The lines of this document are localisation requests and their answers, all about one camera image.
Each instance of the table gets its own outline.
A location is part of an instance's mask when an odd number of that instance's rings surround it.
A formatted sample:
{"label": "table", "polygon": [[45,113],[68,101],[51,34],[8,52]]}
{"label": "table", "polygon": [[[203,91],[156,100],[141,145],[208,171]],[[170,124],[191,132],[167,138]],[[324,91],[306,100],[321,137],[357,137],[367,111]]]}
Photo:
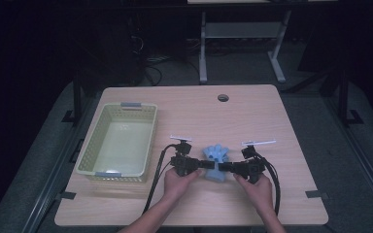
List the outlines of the table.
{"label": "table", "polygon": [[[226,102],[220,94],[229,97]],[[62,199],[55,223],[62,226],[128,225],[142,213],[160,152],[178,143],[170,135],[191,137],[189,156],[204,159],[208,146],[229,148],[230,161],[242,161],[242,142],[276,139],[277,143],[256,146],[257,152],[278,171],[282,199],[279,219],[285,225],[325,224],[328,221],[321,198],[308,198],[317,190],[287,112],[273,85],[198,85],[107,88],[103,92],[88,133],[94,128],[102,106],[110,102],[154,103],[158,123],[153,142],[149,177],[145,183],[92,182],[75,171],[66,187],[76,193]],[[174,155],[168,150],[164,163]],[[244,191],[231,174],[224,183],[201,175],[193,183],[164,226],[262,225]],[[162,196],[160,179],[152,205]]]}

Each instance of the hand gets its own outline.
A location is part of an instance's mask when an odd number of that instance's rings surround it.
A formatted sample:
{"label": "hand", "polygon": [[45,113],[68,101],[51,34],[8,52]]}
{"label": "hand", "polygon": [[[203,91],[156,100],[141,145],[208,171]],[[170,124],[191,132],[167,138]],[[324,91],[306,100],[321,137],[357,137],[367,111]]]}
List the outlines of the hand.
{"label": "hand", "polygon": [[243,177],[236,174],[234,174],[234,178],[244,188],[260,216],[274,212],[272,183],[265,175],[260,174],[255,184],[249,183]]}
{"label": "hand", "polygon": [[162,199],[178,201],[187,192],[189,184],[196,180],[200,174],[201,170],[196,170],[185,177],[180,177],[175,171],[175,168],[166,171]]}

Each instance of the cable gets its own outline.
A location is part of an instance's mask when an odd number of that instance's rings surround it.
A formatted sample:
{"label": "cable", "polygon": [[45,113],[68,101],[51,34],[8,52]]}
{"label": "cable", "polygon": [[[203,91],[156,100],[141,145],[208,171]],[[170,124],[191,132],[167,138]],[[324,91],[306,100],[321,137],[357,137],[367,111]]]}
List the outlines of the cable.
{"label": "cable", "polygon": [[177,145],[171,144],[171,145],[166,146],[166,148],[161,152],[161,155],[158,160],[158,164],[156,165],[156,170],[155,170],[155,175],[153,177],[153,185],[151,186],[150,195],[148,196],[147,204],[145,204],[145,208],[144,208],[144,211],[142,212],[142,215],[150,208],[150,204],[153,199],[153,193],[159,181],[159,177],[160,177],[159,173],[161,172],[160,168],[162,166],[162,161],[163,161],[163,157],[165,156],[166,150],[168,150],[169,148],[176,148],[176,147]]}
{"label": "cable", "polygon": [[159,78],[156,83],[153,82],[153,77],[150,74],[148,74],[147,72],[145,73],[145,78],[147,78],[147,80],[151,83],[152,86],[158,85],[162,81],[162,72],[159,69],[152,67],[152,66],[146,66],[145,68],[150,68],[158,72]]}
{"label": "cable", "polygon": [[160,179],[160,177],[162,176],[163,172],[165,171],[166,167],[168,167],[168,165],[169,165],[170,163],[171,163],[171,162],[168,162],[168,163],[165,165],[165,167],[163,167],[161,173],[159,173],[159,179]]}
{"label": "cable", "polygon": [[281,188],[280,188],[280,182],[278,180],[278,173],[275,167],[266,160],[263,156],[258,154],[256,156],[257,158],[261,159],[263,164],[265,165],[266,169],[268,170],[269,174],[271,175],[272,181],[275,186],[275,214],[278,215],[278,212],[280,211],[280,204],[281,204]]}

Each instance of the blue cloth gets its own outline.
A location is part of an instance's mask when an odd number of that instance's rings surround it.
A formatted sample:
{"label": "blue cloth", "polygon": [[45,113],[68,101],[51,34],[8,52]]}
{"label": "blue cloth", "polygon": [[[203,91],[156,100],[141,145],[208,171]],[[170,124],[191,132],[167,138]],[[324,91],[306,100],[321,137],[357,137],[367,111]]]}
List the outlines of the blue cloth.
{"label": "blue cloth", "polygon": [[224,182],[225,172],[220,171],[218,164],[228,161],[228,155],[226,154],[229,152],[229,148],[223,148],[220,144],[216,144],[205,148],[203,151],[207,156],[207,160],[215,162],[215,169],[207,170],[205,178],[214,182]]}

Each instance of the plastic basket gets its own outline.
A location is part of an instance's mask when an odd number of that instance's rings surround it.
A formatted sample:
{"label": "plastic basket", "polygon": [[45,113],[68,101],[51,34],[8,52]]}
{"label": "plastic basket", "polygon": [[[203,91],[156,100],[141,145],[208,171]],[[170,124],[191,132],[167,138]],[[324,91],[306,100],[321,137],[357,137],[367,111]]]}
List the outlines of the plastic basket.
{"label": "plastic basket", "polygon": [[156,112],[155,104],[105,104],[83,148],[77,172],[91,180],[144,182]]}

